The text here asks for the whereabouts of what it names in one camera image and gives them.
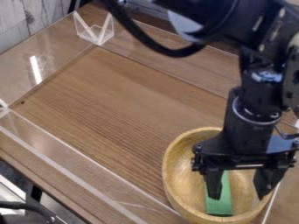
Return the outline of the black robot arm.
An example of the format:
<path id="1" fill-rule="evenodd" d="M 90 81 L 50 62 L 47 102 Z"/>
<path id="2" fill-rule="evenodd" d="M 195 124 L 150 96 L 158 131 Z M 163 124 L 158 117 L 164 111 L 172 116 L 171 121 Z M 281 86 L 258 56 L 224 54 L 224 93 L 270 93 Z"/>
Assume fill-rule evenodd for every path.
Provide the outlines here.
<path id="1" fill-rule="evenodd" d="M 208 195 L 222 195 L 229 170 L 255 170 L 266 197 L 295 166 L 299 134 L 277 125 L 299 105 L 299 8 L 286 0 L 151 0 L 168 10 L 175 30 L 196 46 L 239 47 L 241 85 L 229 92 L 223 130 L 194 145 L 192 169 Z"/>

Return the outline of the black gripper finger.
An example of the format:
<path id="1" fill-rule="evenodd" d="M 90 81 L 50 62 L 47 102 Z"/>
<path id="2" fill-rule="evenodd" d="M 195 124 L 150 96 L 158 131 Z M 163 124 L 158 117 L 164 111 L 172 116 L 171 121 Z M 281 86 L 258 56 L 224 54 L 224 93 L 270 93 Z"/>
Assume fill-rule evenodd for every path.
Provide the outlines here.
<path id="1" fill-rule="evenodd" d="M 214 200 L 220 199 L 222 195 L 222 176 L 223 171 L 208 171 L 206 175 L 206 186 L 208 197 Z"/>
<path id="2" fill-rule="evenodd" d="M 274 190 L 286 175 L 287 169 L 258 169 L 254 176 L 257 195 L 262 200 Z"/>

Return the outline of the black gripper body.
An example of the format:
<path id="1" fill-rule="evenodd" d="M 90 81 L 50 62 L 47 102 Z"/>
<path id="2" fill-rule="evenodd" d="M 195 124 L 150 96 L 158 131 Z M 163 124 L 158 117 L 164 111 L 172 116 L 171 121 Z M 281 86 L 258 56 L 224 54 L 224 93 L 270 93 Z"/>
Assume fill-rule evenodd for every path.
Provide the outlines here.
<path id="1" fill-rule="evenodd" d="M 286 134 L 277 123 L 282 118 L 246 112 L 241 89 L 229 93 L 223 130 L 192 147 L 191 170 L 202 175 L 229 170 L 286 171 L 295 166 L 299 134 Z"/>

